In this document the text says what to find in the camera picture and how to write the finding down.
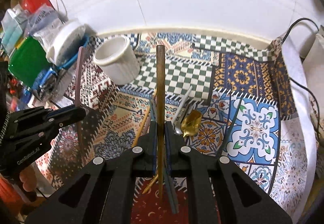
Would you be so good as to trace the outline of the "operator hand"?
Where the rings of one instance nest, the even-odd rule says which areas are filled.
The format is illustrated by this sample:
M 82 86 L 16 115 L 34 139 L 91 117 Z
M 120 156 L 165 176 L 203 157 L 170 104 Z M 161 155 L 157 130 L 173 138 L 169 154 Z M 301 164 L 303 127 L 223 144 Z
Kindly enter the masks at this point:
M 26 167 L 20 172 L 20 181 L 22 182 L 23 189 L 27 192 L 34 191 L 37 186 L 37 178 L 32 166 Z

